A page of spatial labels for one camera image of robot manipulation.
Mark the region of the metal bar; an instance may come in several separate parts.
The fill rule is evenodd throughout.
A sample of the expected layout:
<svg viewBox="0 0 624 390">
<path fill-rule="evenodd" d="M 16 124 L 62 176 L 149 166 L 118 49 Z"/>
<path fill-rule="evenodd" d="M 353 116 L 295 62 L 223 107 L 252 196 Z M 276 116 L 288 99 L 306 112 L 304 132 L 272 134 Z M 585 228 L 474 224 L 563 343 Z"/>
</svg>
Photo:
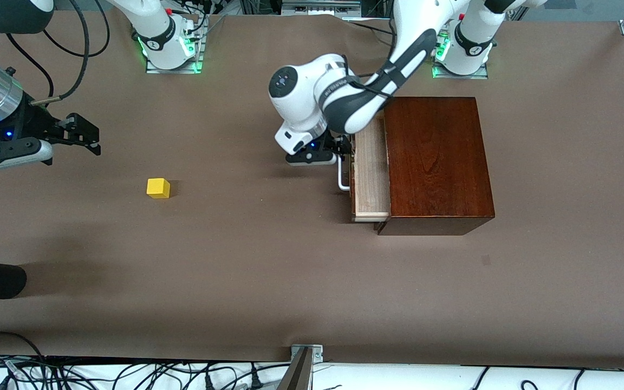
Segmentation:
<svg viewBox="0 0 624 390">
<path fill-rule="evenodd" d="M 276 390 L 309 390 L 314 367 L 312 346 L 293 346 L 292 361 Z"/>
</svg>

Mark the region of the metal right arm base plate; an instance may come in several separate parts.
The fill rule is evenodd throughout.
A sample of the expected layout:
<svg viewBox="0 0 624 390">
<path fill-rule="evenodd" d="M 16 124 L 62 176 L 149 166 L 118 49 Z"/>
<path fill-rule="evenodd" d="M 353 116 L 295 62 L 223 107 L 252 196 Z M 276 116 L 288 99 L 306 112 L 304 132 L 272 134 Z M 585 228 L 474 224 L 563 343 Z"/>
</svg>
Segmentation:
<svg viewBox="0 0 624 390">
<path fill-rule="evenodd" d="M 205 59 L 206 37 L 203 29 L 186 29 L 179 38 L 166 43 L 162 51 L 154 51 L 140 39 L 146 59 L 147 74 L 200 74 Z"/>
</svg>

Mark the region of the yellow wooden block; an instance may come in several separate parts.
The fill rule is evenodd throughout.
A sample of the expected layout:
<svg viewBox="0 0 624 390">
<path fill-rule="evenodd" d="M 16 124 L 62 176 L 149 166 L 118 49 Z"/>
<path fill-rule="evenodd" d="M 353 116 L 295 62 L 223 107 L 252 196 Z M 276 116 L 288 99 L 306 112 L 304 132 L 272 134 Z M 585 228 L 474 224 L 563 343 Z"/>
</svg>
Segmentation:
<svg viewBox="0 0 624 390">
<path fill-rule="evenodd" d="M 149 178 L 146 185 L 146 194 L 155 199 L 170 198 L 171 183 L 165 178 Z"/>
</svg>

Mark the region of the dark brown wooden cabinet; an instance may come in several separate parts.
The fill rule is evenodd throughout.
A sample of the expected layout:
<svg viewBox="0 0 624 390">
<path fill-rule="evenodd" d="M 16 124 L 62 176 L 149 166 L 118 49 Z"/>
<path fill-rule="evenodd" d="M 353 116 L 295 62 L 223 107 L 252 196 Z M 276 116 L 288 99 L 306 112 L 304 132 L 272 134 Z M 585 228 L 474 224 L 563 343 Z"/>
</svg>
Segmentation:
<svg viewBox="0 0 624 390">
<path fill-rule="evenodd" d="M 380 236 L 463 236 L 496 215 L 475 97 L 399 97 L 383 112 L 389 215 Z"/>
</svg>

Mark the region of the small metal bracket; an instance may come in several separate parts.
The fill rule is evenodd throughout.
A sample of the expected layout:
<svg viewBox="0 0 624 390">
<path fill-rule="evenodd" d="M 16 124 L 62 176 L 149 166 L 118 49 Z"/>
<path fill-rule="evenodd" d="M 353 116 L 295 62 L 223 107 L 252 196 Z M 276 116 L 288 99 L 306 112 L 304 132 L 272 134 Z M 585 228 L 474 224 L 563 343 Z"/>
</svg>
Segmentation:
<svg viewBox="0 0 624 390">
<path fill-rule="evenodd" d="M 321 344 L 293 344 L 290 348 L 291 356 L 290 361 L 294 360 L 297 353 L 302 352 L 303 349 L 309 348 L 312 354 L 312 363 L 317 365 L 324 360 L 323 345 Z"/>
</svg>

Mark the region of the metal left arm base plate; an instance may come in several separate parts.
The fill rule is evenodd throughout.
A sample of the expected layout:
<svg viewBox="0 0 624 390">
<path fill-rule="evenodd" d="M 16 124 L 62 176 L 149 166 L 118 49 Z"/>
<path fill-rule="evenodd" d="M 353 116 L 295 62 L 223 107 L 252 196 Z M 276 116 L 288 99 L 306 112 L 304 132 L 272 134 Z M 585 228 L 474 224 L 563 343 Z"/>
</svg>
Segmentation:
<svg viewBox="0 0 624 390">
<path fill-rule="evenodd" d="M 493 40 L 477 43 L 460 32 L 460 22 L 446 24 L 437 35 L 432 59 L 433 77 L 487 79 L 488 54 Z"/>
</svg>

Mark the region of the aluminium frame rail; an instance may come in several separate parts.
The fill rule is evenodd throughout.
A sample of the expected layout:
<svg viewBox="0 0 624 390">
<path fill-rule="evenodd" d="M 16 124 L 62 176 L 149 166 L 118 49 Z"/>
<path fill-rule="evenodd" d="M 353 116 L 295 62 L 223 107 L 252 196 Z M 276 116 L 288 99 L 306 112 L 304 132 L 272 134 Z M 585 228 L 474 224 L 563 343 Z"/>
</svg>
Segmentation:
<svg viewBox="0 0 624 390">
<path fill-rule="evenodd" d="M 332 15 L 343 20 L 386 19 L 392 0 L 237 0 L 245 15 Z"/>
</svg>

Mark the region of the wooden drawer with metal handle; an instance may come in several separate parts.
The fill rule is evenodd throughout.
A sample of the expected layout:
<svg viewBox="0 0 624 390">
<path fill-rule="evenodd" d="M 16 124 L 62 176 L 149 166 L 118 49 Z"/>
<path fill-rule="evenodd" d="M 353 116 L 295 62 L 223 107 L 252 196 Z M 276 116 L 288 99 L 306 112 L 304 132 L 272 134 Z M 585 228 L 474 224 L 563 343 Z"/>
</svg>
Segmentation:
<svg viewBox="0 0 624 390">
<path fill-rule="evenodd" d="M 351 136 L 350 141 L 353 146 L 349 161 L 352 221 L 382 223 L 391 215 L 384 112 L 376 114 L 365 129 Z"/>
</svg>

